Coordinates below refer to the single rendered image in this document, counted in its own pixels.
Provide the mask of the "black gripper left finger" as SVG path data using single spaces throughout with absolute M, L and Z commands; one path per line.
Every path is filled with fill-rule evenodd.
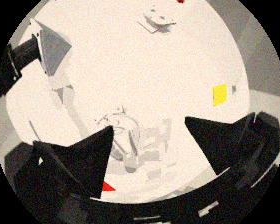
M 40 159 L 62 167 L 67 175 L 91 197 L 101 200 L 105 171 L 113 144 L 113 127 L 108 125 L 101 131 L 92 133 L 79 143 L 63 145 L 32 141 L 38 149 Z

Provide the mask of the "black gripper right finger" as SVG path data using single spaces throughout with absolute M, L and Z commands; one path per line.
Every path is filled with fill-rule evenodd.
M 221 123 L 200 119 L 200 117 L 185 117 L 184 124 L 191 132 L 193 140 L 199 144 L 201 151 L 212 165 L 216 176 L 229 168 L 229 159 L 232 159 L 238 144 L 244 135 L 244 129 L 254 123 L 256 112 L 248 113 L 236 123 Z

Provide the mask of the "yellow flat plate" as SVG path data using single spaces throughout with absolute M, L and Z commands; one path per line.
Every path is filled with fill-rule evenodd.
M 213 107 L 217 107 L 220 103 L 226 101 L 226 84 L 213 87 Z

